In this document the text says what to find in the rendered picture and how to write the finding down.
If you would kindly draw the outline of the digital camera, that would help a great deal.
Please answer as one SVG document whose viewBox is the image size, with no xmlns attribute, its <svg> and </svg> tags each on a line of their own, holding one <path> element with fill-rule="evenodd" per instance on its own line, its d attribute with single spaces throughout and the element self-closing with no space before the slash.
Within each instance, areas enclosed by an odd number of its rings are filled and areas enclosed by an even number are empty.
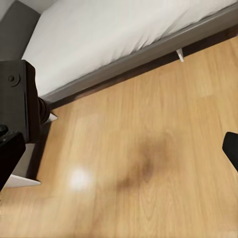
<svg viewBox="0 0 238 238">
<path fill-rule="evenodd" d="M 0 137 L 21 132 L 25 144 L 40 140 L 40 125 L 50 116 L 50 107 L 38 97 L 34 66 L 24 59 L 0 61 Z"/>
</svg>

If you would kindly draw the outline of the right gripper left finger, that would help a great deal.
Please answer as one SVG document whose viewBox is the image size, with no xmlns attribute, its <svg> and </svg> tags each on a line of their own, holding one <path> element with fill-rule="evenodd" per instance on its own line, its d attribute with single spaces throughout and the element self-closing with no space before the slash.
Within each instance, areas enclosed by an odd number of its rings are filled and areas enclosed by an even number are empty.
<svg viewBox="0 0 238 238">
<path fill-rule="evenodd" d="M 21 132 L 0 137 L 0 191 L 25 151 L 25 140 Z"/>
</svg>

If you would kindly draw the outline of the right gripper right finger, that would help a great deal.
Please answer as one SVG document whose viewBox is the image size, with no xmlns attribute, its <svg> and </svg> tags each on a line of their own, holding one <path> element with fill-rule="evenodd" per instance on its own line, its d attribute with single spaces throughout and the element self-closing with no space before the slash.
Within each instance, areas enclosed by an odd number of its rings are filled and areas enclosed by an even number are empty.
<svg viewBox="0 0 238 238">
<path fill-rule="evenodd" d="M 238 134 L 226 132 L 222 149 L 238 172 Z"/>
</svg>

